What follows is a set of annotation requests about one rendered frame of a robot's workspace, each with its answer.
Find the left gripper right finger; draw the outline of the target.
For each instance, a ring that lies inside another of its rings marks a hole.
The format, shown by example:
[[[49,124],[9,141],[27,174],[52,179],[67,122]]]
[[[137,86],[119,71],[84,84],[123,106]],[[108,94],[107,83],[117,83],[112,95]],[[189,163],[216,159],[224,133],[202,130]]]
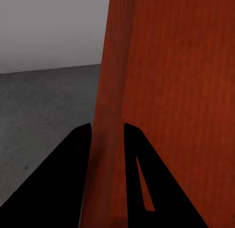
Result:
[[[209,228],[142,130],[124,124],[128,228]],[[155,211],[144,207],[138,158]]]

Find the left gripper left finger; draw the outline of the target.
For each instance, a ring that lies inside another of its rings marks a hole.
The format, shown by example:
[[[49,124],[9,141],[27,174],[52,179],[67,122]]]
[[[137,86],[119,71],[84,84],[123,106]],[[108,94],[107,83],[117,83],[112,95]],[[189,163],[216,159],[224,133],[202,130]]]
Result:
[[[0,207],[0,228],[79,228],[91,123],[73,129]]]

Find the storage box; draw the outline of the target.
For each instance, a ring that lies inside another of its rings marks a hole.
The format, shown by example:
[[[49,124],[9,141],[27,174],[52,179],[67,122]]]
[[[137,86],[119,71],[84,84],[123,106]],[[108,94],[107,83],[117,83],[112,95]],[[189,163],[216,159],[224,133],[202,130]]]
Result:
[[[235,0],[109,1],[79,228],[128,228],[125,123],[209,228],[235,228]]]

